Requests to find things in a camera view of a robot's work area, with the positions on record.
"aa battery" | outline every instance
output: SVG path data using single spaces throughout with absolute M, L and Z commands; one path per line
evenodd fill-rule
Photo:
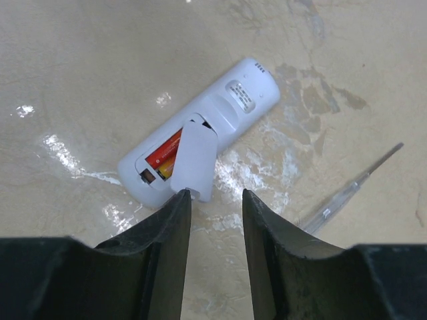
M 163 180 L 168 180 L 172 176 L 173 166 L 175 165 L 176 154 L 166 160 L 158 169 L 157 173 Z
M 156 170 L 165 163 L 166 160 L 177 153 L 181 133 L 182 129 L 169 138 L 163 145 L 158 147 L 151 155 L 145 158 L 153 169 Z

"water stain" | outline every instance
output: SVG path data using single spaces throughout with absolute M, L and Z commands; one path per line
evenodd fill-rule
M 323 131 L 322 134 L 318 137 L 318 139 L 314 143 L 314 151 L 319 156 L 322 156 L 322 154 L 323 154 L 323 148 L 325 145 L 325 137 L 326 137 L 326 131 Z
M 322 130 L 322 115 L 338 113 L 343 106 L 357 110 L 368 106 L 363 98 L 329 84 L 314 67 L 297 69 L 284 63 L 276 67 L 275 77 L 282 92 L 282 116 L 274 115 L 270 125 L 304 153 L 323 153 L 327 133 Z
M 309 118 L 307 121 L 302 123 L 302 127 L 311 133 L 319 132 L 322 128 L 322 123 L 320 122 L 320 117 L 315 116 L 312 118 Z
M 334 89 L 343 97 L 346 99 L 346 105 L 355 109 L 355 110 L 361 110 L 365 108 L 368 104 L 367 102 L 357 95 L 354 95 L 353 93 L 349 92 L 346 89 L 339 89 L 334 87 Z
M 329 103 L 329 106 L 331 107 L 332 113 L 340 112 L 341 109 L 338 106 L 338 102 L 336 102 L 334 95 L 332 94 L 331 87 L 326 83 L 324 79 L 320 79 L 320 85 L 322 86 L 322 89 L 324 90 L 324 97 L 326 101 Z
M 294 14 L 297 8 L 296 5 L 303 7 L 307 21 L 310 22 L 310 27 L 314 37 L 323 39 L 325 37 L 325 24 L 319 15 L 314 2 L 312 0 L 287 0 L 288 8 Z
M 323 113 L 330 112 L 329 105 L 322 99 L 317 89 L 310 85 L 304 89 L 303 100 L 308 110 L 313 114 L 321 115 Z

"wet floor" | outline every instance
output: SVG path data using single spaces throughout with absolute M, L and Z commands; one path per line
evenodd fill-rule
M 251 319 L 244 188 L 297 223 L 400 141 L 320 237 L 427 241 L 423 0 L 2 1 L 1 235 L 88 245 L 153 211 L 117 163 L 244 57 L 278 105 L 218 159 L 195 204 L 183 319 Z

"battery compartment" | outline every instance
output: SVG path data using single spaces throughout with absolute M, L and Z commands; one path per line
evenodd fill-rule
M 205 127 L 212 129 L 211 125 L 198 114 L 197 117 L 190 118 L 190 121 L 201 123 Z M 181 132 L 182 128 L 145 158 L 149 167 L 139 174 L 145 183 L 151 185 L 157 179 L 167 181 L 172 176 Z

